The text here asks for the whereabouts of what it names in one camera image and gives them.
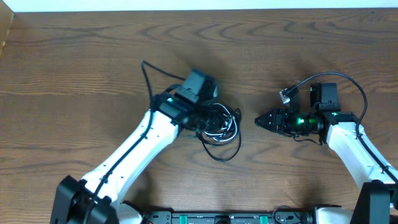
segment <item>wood grain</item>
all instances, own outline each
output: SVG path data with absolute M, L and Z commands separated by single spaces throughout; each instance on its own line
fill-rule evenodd
M 317 72 L 362 85 L 363 125 L 398 166 L 397 9 L 17 14 L 0 60 L 2 223 L 47 223 L 58 183 L 92 170 L 131 134 L 148 109 L 142 58 L 183 77 L 194 67 L 213 75 L 221 99 L 243 112 L 235 159 L 212 161 L 182 133 L 142 175 L 147 188 L 128 198 L 143 208 L 353 209 L 359 190 L 333 151 L 253 122 L 282 106 L 281 88 Z M 155 72 L 150 80 L 156 93 L 176 82 Z M 337 82 L 343 109 L 360 114 L 350 82 L 317 81 Z

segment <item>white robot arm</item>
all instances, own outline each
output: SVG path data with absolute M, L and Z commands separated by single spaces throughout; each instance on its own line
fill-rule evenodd
M 300 113 L 298 86 L 321 75 L 339 75 L 352 81 L 364 98 L 364 110 L 359 118 L 341 112 L 336 83 L 311 84 L 311 113 Z M 274 133 L 293 137 L 318 134 L 320 143 L 334 150 L 361 189 L 354 212 L 341 207 L 316 207 L 312 211 L 317 224 L 332 223 L 389 223 L 390 206 L 397 208 L 398 171 L 376 149 L 362 127 L 368 102 L 363 89 L 351 77 L 334 72 L 319 73 L 280 92 L 282 102 L 289 108 L 273 109 L 256 118 L 255 123 Z
M 138 128 L 119 146 L 119 148 L 102 164 L 82 177 L 86 180 L 86 188 L 95 192 L 101 179 L 109 168 L 140 138 L 148 126 L 150 111 L 148 111 Z M 178 125 L 172 124 L 172 119 L 160 111 L 153 114 L 152 126 L 142 140 L 122 162 L 113 170 L 108 181 L 98 193 L 99 198 L 108 196 L 111 206 L 116 210 L 120 223 L 139 224 L 142 216 L 132 207 L 123 204 L 122 200 L 132 183 L 144 171 L 148 164 L 166 146 L 171 144 L 178 134 Z

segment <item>green terminal block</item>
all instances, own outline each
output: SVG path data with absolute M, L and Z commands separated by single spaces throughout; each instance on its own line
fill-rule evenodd
M 260 216 L 260 224 L 268 224 L 268 216 Z
M 188 224 L 188 215 L 180 215 L 180 224 Z

